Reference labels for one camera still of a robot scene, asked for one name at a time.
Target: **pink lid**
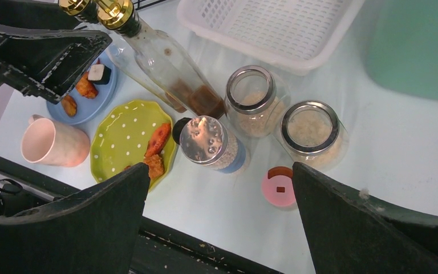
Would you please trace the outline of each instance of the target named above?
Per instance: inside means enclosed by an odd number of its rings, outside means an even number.
[[[272,205],[289,207],[296,203],[291,182],[292,174],[291,168],[274,167],[263,177],[261,190],[266,200]]]

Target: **black cable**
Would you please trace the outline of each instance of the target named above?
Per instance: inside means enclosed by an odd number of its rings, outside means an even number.
[[[2,179],[2,180],[0,180],[0,182],[7,182],[7,183],[10,183],[10,184],[12,184],[12,185],[14,185],[14,186],[16,186],[16,187],[19,188],[19,190],[17,190],[17,191],[10,191],[10,190],[5,190],[4,188],[1,188],[1,187],[0,187],[0,191],[1,191],[1,192],[8,193],[8,194],[18,194],[18,193],[20,193],[20,192],[23,190],[22,185],[20,185],[20,184],[19,184],[18,182],[16,182],[15,180],[11,180],[11,179]]]

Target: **silver shaker lid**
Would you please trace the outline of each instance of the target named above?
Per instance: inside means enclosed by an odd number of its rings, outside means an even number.
[[[301,111],[311,110],[321,112],[327,117],[331,125],[331,131],[329,134],[327,134],[325,140],[319,140],[322,142],[313,146],[306,146],[305,144],[300,144],[293,136],[290,135],[289,123],[295,115],[297,116],[297,119],[302,119],[301,115],[299,114]],[[333,143],[335,143],[339,135],[338,124],[338,116],[329,105],[320,101],[307,100],[294,104],[285,112],[283,119],[281,120],[281,135],[286,144],[294,151],[304,156],[312,156],[327,150],[333,145]]]
[[[256,75],[261,76],[267,81],[267,91],[265,96],[255,104],[247,105],[238,102],[233,96],[233,91],[239,83],[239,81],[244,78]],[[231,103],[231,106],[239,113],[246,115],[255,115],[261,113],[263,110],[267,109],[273,103],[271,98],[276,96],[276,85],[274,83],[274,78],[269,71],[260,66],[244,66],[236,70],[231,77],[229,77],[228,84],[226,85],[226,97]]]
[[[180,149],[192,162],[212,164],[224,154],[228,133],[217,119],[199,116],[190,120],[180,133]]]

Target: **grain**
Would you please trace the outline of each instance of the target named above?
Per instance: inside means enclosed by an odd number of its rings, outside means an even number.
[[[248,94],[241,101],[241,104],[255,104],[264,97],[264,94],[264,92]],[[275,97],[272,104],[258,114],[247,115],[238,113],[238,126],[247,136],[255,138],[267,136],[274,130],[284,110],[285,104],[283,101]]]
[[[341,124],[339,130],[337,139],[327,150],[305,156],[289,149],[291,158],[318,170],[329,170],[343,158],[348,147],[346,132]],[[329,137],[331,123],[317,111],[302,111],[290,119],[288,132],[290,137],[302,146],[318,146]]]
[[[236,157],[240,156],[238,155],[238,142],[241,142],[240,140],[237,139],[236,136],[234,136],[232,133],[228,132],[228,145],[226,148],[222,148],[222,149],[226,149],[224,154],[222,154],[222,156],[215,161],[214,163],[212,163],[211,165],[209,165],[209,167],[211,167],[214,170],[222,170],[226,167],[231,166],[231,164],[234,163],[234,160],[236,159]],[[232,172],[232,175],[238,175],[242,172],[244,172],[250,163],[250,156],[249,156],[249,151],[248,148],[245,148],[245,154],[246,154],[246,159],[244,160],[243,163],[239,163],[240,166],[237,166],[237,170],[235,170],[234,172]]]

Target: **blue plate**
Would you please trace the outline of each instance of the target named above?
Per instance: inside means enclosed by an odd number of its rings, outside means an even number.
[[[93,119],[93,117],[97,116],[100,111],[104,110],[108,106],[113,94],[115,93],[117,68],[108,58],[105,52],[100,54],[100,57],[98,58],[102,64],[112,70],[110,82],[108,82],[108,84],[95,85],[96,89],[98,90],[98,95],[94,99],[87,99],[81,96],[78,91],[73,88],[73,90],[70,92],[70,95],[73,97],[73,99],[75,99],[77,105],[77,111],[74,117],[69,117],[66,114],[61,103],[53,104],[46,102],[48,111],[53,119],[70,125],[81,124]]]

